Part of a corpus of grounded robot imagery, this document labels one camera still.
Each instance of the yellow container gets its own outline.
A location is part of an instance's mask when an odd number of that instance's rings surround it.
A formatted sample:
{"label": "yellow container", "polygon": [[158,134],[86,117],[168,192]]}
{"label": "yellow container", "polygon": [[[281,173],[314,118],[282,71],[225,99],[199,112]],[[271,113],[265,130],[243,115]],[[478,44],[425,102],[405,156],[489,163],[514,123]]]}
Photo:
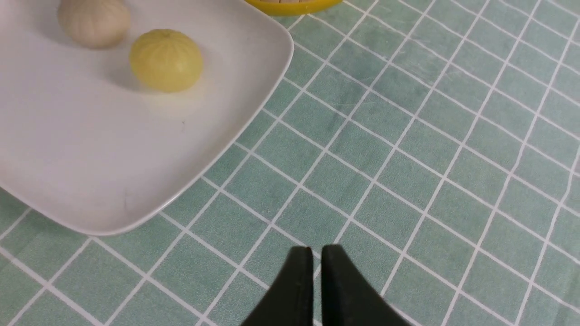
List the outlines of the yellow container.
{"label": "yellow container", "polygon": [[342,0],[246,0],[269,16],[299,16],[328,9]]}

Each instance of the grid pattern tablecloth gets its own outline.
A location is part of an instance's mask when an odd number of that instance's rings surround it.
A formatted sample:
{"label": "grid pattern tablecloth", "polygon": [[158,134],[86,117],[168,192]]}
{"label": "grid pattern tablecloth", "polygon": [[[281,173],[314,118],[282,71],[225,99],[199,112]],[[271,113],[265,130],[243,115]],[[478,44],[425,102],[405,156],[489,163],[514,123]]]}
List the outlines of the grid pattern tablecloth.
{"label": "grid pattern tablecloth", "polygon": [[143,227],[88,238],[0,190],[0,325],[235,326],[289,247],[332,242],[413,325],[580,325],[574,1],[279,19],[275,94]]}

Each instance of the yellow dumpling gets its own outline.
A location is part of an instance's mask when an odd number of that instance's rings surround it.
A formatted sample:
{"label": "yellow dumpling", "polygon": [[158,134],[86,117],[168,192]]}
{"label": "yellow dumpling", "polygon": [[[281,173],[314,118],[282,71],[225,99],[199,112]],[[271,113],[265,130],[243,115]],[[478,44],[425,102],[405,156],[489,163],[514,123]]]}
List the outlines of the yellow dumpling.
{"label": "yellow dumpling", "polygon": [[195,42],[174,30],[152,30],[135,40],[129,52],[131,70],[146,86],[173,93],[188,89],[203,70]]}

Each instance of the white plate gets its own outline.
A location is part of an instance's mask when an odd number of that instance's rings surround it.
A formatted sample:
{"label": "white plate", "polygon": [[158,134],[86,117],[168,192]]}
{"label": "white plate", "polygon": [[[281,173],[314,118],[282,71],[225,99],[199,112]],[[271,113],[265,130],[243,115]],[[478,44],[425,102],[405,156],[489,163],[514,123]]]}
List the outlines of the white plate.
{"label": "white plate", "polygon": [[[242,0],[127,0],[132,25],[112,50],[75,46],[58,0],[0,2],[0,187],[75,231],[112,235],[191,186],[258,113],[293,45]],[[131,43],[171,28],[199,44],[201,80],[176,95],[140,88]]]}

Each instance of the white dumpling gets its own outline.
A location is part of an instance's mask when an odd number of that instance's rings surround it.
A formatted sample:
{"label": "white dumpling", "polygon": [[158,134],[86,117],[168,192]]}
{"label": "white dumpling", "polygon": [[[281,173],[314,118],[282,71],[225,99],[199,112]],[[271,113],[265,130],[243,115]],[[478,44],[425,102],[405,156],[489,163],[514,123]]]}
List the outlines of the white dumpling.
{"label": "white dumpling", "polygon": [[91,49],[119,44],[131,25],[122,0],[61,0],[57,16],[65,34]]}

